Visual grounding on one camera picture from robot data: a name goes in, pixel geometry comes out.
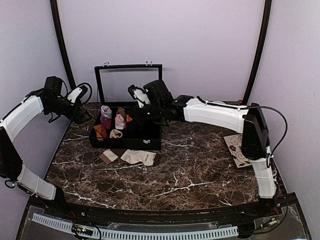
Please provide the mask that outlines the white brown striped sock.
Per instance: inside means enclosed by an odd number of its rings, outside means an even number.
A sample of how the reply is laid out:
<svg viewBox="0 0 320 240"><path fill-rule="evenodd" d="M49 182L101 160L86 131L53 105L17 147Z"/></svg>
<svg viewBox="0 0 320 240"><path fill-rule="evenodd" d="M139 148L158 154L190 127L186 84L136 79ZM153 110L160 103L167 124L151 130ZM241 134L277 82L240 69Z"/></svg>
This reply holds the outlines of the white brown striped sock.
<svg viewBox="0 0 320 240"><path fill-rule="evenodd" d="M159 160L160 155L158 153L143 150L107 149L99 156L99 158L107 165L120 159L131 165L142 163L149 167Z"/></svg>

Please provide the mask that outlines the black red yellow argyle sock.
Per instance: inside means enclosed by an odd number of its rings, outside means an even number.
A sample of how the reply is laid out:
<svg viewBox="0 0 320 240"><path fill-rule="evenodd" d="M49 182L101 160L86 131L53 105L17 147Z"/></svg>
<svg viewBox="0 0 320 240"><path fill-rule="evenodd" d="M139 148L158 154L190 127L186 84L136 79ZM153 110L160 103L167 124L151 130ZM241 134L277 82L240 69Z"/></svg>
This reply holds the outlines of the black red yellow argyle sock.
<svg viewBox="0 0 320 240"><path fill-rule="evenodd" d="M137 131L139 128L139 122L134 120L129 113L126 114L125 129L128 131Z"/></svg>

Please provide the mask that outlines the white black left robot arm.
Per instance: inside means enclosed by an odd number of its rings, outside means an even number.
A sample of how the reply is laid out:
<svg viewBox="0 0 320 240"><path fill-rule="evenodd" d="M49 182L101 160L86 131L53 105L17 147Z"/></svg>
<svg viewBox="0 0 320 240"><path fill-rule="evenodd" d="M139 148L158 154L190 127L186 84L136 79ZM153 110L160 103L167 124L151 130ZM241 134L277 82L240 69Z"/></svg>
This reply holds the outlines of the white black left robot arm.
<svg viewBox="0 0 320 240"><path fill-rule="evenodd" d="M92 119L81 102L85 94L92 94L92 87L84 82L62 95L63 86L65 82L61 78L47 77L43 88L27 94L22 102L0 120L0 176L10 189L19 187L32 196L53 201L51 210L58 217L67 218L71 208L65 203L63 190L29 170L14 146L20 132L40 114L50 115L50 123L61 116L78 125Z"/></svg>

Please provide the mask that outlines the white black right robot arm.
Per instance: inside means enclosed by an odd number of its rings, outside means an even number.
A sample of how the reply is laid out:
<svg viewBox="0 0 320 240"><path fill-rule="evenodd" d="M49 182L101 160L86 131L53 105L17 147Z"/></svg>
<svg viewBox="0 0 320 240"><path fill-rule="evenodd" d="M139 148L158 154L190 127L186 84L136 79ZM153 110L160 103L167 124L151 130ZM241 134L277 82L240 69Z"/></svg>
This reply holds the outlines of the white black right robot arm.
<svg viewBox="0 0 320 240"><path fill-rule="evenodd" d="M196 122L218 126L242 135L241 152L250 160L262 201L255 205L255 213L266 217L275 208L276 180L271 167L274 150L270 147L269 129L262 106L226 104L208 101L200 96L180 95L173 98L163 80L154 80L143 87L128 87L137 101L132 118L139 124L151 120Z"/></svg>

